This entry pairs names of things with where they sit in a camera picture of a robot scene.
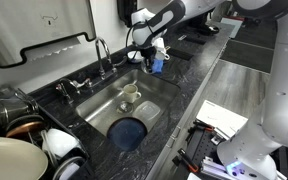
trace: sink basin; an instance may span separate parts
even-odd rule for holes
[[[126,84],[135,84],[142,96],[133,105],[131,104],[133,107],[130,111],[121,112],[118,111],[118,107],[123,101],[123,92],[118,89]],[[139,70],[132,70],[80,104],[76,108],[76,112],[104,136],[107,136],[108,130],[114,122],[124,117],[138,119],[145,125],[147,133],[149,133],[179,91],[179,87],[174,84]],[[153,118],[146,119],[134,113],[137,107],[147,101],[159,108],[158,114],[154,114]]]

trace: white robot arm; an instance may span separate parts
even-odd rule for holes
[[[149,58],[152,51],[145,51],[152,48],[154,40],[167,28],[203,14],[223,1],[173,0],[156,15],[140,10],[133,18],[133,40],[143,50],[142,55]],[[217,153],[227,173],[237,179],[275,180],[276,165],[269,154],[288,146],[288,0],[232,0],[232,3],[245,16],[279,19],[279,26],[266,97],[247,124],[218,146]]]

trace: sink drain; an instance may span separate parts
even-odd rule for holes
[[[133,107],[132,103],[122,101],[120,104],[117,105],[116,112],[118,112],[120,114],[125,114],[125,113],[132,112],[133,109],[134,109],[134,107]]]

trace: granite countertop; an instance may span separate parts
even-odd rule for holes
[[[117,74],[105,82],[91,89],[81,89],[80,95],[72,95],[74,102],[71,105],[63,104],[63,98],[55,90],[57,82],[42,87],[30,95],[80,139],[91,156],[91,166],[100,180],[145,179],[212,64],[228,41],[232,26],[217,23],[216,25],[220,27],[220,33],[215,36],[200,36],[187,27],[169,31],[164,36],[166,46],[190,52],[194,57],[186,61],[171,56],[171,60],[164,64],[163,73],[154,75],[176,84],[181,91],[174,97],[169,108],[165,110],[139,147],[132,152],[124,152],[112,144],[105,136],[79,117],[75,108],[130,70],[140,69],[138,64],[126,63],[118,68]],[[179,41],[178,38],[184,34],[205,40],[206,44]],[[112,54],[112,61],[120,61],[126,51],[127,49],[123,49]],[[105,69],[110,69],[107,63],[104,66]],[[83,81],[86,77],[98,77],[97,62],[67,76],[67,78],[77,81]]]

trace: blue object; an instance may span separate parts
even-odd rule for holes
[[[154,64],[152,66],[152,71],[155,74],[161,74],[163,68],[163,60],[154,59]]]
[[[124,151],[133,151],[147,134],[145,125],[135,118],[123,118],[115,122],[107,138]]]

